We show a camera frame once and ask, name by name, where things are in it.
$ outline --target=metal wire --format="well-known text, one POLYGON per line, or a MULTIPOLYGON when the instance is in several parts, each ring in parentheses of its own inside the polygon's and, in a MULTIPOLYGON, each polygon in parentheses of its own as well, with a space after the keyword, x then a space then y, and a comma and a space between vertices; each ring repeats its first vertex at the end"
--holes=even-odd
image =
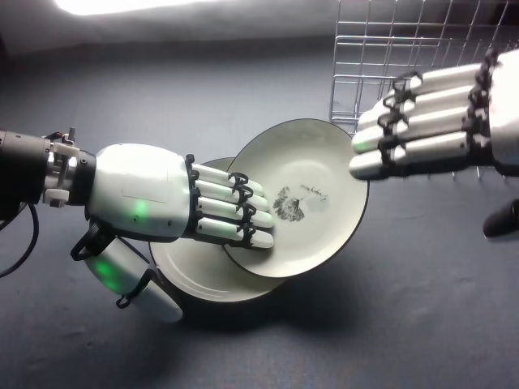
POLYGON ((519 28, 509 24, 518 10, 513 0, 338 0, 330 122, 354 134, 398 75, 517 48, 519 28))

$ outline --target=light fixture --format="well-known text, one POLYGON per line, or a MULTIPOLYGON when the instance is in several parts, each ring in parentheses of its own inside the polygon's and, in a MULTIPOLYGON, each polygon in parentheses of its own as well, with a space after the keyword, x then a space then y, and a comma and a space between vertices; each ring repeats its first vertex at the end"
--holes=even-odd
POLYGON ((220 0, 54 0, 62 10, 74 15, 102 15, 145 10, 161 6, 181 6, 220 0))

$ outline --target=robotic thumb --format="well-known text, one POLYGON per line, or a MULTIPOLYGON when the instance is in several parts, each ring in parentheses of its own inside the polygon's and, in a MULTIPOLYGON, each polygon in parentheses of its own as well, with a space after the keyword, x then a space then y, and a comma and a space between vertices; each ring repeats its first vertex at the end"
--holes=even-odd
POLYGON ((499 237, 519 230, 519 199, 488 216, 483 225, 485 237, 499 237))

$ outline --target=gray background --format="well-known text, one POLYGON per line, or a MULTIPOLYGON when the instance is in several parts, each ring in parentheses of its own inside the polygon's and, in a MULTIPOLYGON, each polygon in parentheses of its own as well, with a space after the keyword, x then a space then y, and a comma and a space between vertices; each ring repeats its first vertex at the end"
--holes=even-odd
MULTIPOLYGON (((0 126, 76 126, 91 152, 137 142, 200 162, 233 156, 279 122, 327 119, 332 43, 33 54, 2 73, 0 126)), ((372 184, 360 228, 329 263, 257 304, 190 303, 175 325, 117 310, 68 254, 83 211, 39 206, 35 253, 0 282, 0 386, 519 387, 517 243, 481 234, 517 189, 490 170, 480 182, 468 171, 372 184)), ((27 213, 0 234, 3 267, 28 243, 27 213)))

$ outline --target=ceramic plate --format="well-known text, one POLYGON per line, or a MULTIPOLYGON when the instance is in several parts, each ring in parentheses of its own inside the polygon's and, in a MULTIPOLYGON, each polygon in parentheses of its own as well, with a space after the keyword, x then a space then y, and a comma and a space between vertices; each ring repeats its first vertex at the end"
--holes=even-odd
POLYGON ((290 277, 309 271, 352 237, 367 205, 369 184, 348 170, 351 138, 315 119, 285 122, 253 139, 229 172, 261 184, 274 215, 274 247, 226 246, 238 265, 258 276, 290 277))
MULTIPOLYGON (((204 165, 226 171, 232 160, 223 158, 204 165)), ((150 247, 153 259, 169 282, 203 300, 251 300, 269 293, 284 281, 244 271, 221 246, 178 239, 173 243, 151 243, 150 247)))

